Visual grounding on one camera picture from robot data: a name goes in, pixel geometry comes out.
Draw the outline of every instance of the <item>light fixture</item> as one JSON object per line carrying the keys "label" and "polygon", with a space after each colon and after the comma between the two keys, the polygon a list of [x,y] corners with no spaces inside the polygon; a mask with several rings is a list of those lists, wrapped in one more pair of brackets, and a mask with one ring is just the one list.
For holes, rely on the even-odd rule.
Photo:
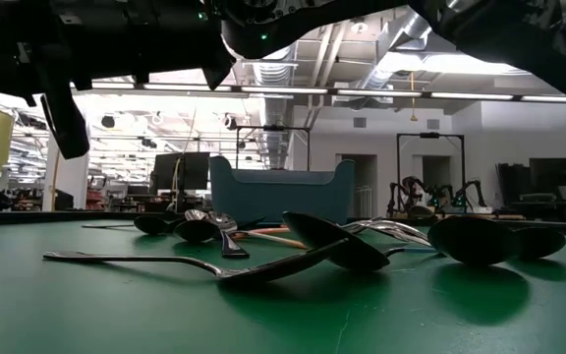
{"label": "light fixture", "polygon": [[224,114],[224,119],[222,120],[224,127],[230,131],[237,130],[237,121],[231,115]]}
{"label": "light fixture", "polygon": [[510,100],[512,94],[489,94],[489,93],[457,93],[457,92],[433,92],[433,98],[451,99],[483,99],[483,100]]}
{"label": "light fixture", "polygon": [[422,93],[392,89],[338,89],[338,95],[375,97],[421,97]]}
{"label": "light fixture", "polygon": [[253,93],[290,93],[290,94],[326,94],[326,88],[269,88],[269,87],[242,87],[242,92]]}
{"label": "light fixture", "polygon": [[173,85],[173,84],[143,84],[144,89],[175,90],[175,91],[217,91],[229,92],[231,87],[220,86],[211,89],[207,85]]}
{"label": "light fixture", "polygon": [[357,17],[351,20],[351,32],[356,34],[364,33],[368,30],[368,25],[364,22],[364,17]]}
{"label": "light fixture", "polygon": [[94,89],[134,89],[135,84],[131,83],[92,83]]}
{"label": "light fixture", "polygon": [[503,75],[522,74],[507,64],[488,63],[465,54],[438,54],[424,59],[421,70],[445,74]]}
{"label": "light fixture", "polygon": [[115,118],[111,115],[104,115],[101,124],[104,128],[115,128]]}
{"label": "light fixture", "polygon": [[536,96],[536,95],[526,95],[521,97],[523,102],[556,102],[556,103],[566,103],[566,96]]}

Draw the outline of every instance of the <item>black spoon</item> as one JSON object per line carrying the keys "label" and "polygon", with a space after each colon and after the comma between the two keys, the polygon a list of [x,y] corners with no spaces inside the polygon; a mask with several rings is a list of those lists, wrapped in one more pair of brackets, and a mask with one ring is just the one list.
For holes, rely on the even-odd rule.
{"label": "black spoon", "polygon": [[515,230],[523,245],[519,260],[533,261],[547,257],[566,245],[565,235],[546,227],[528,227]]}
{"label": "black spoon", "polygon": [[182,222],[174,228],[174,236],[192,243],[201,243],[213,238],[221,238],[222,257],[244,259],[250,256],[228,234],[224,234],[217,225],[206,220],[194,219]]}
{"label": "black spoon", "polygon": [[473,216],[442,219],[427,231],[427,239],[445,256],[469,266],[491,266],[508,261],[519,257],[524,249],[522,238],[509,228]]}
{"label": "black spoon", "polygon": [[184,218],[167,222],[156,216],[139,216],[135,219],[135,227],[148,235],[159,235],[164,233],[172,233],[174,228],[185,221]]}
{"label": "black spoon", "polygon": [[102,256],[81,252],[46,252],[43,257],[51,261],[72,263],[101,262],[173,262],[197,266],[213,273],[226,284],[256,284],[279,279],[315,266],[336,252],[347,240],[340,240],[319,249],[307,251],[265,265],[245,269],[227,269],[189,257],[156,257],[156,256]]}
{"label": "black spoon", "polygon": [[388,257],[398,252],[435,252],[433,249],[397,248],[381,253],[356,235],[330,221],[289,211],[283,213],[283,219],[290,230],[310,247],[319,248],[333,242],[348,240],[346,246],[334,252],[329,260],[350,270],[381,269],[390,264]]}

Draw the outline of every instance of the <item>desk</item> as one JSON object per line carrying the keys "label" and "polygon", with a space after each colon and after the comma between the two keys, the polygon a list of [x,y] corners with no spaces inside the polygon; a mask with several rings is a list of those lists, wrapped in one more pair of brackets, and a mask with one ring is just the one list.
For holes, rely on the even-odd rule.
{"label": "desk", "polygon": [[[243,267],[298,251],[247,240],[250,259],[223,260],[217,243],[84,223],[0,225],[0,353],[566,353],[566,248],[488,271],[420,254],[394,255],[365,275],[325,262],[238,291],[188,265],[74,265],[41,255],[185,255]],[[393,242],[367,239],[379,249]]]}
{"label": "desk", "polygon": [[566,222],[566,202],[515,202],[511,207],[528,219]]}

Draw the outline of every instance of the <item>spoon bowl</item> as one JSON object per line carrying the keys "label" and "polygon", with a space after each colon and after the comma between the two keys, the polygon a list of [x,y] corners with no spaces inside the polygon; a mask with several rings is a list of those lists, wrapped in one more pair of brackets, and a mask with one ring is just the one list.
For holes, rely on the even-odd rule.
{"label": "spoon bowl", "polygon": [[533,261],[547,257],[566,245],[565,235],[546,227],[527,227],[515,230],[514,234],[521,239],[523,249],[519,255],[522,261]]}
{"label": "spoon bowl", "polygon": [[283,219],[305,245],[320,248],[336,241],[348,240],[329,260],[338,266],[357,271],[373,271],[390,264],[386,255],[340,226],[297,212],[284,212]]}
{"label": "spoon bowl", "polygon": [[429,229],[431,246],[468,266],[491,266],[519,257],[520,237],[501,224],[473,216],[442,219]]}
{"label": "spoon bowl", "polygon": [[139,216],[135,219],[135,227],[148,235],[158,235],[163,233],[167,223],[154,216]]}
{"label": "spoon bowl", "polygon": [[173,234],[187,242],[201,243],[214,238],[219,232],[219,228],[208,221],[187,220],[178,224]]}

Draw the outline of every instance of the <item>doorway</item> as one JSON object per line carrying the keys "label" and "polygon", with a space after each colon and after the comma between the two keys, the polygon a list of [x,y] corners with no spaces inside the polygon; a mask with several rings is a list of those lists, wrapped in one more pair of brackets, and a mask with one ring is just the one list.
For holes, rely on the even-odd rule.
{"label": "doorway", "polygon": [[336,159],[355,162],[353,202],[349,206],[350,217],[372,218],[377,215],[377,155],[339,154]]}
{"label": "doorway", "polygon": [[451,184],[451,156],[422,156],[423,183],[426,186]]}

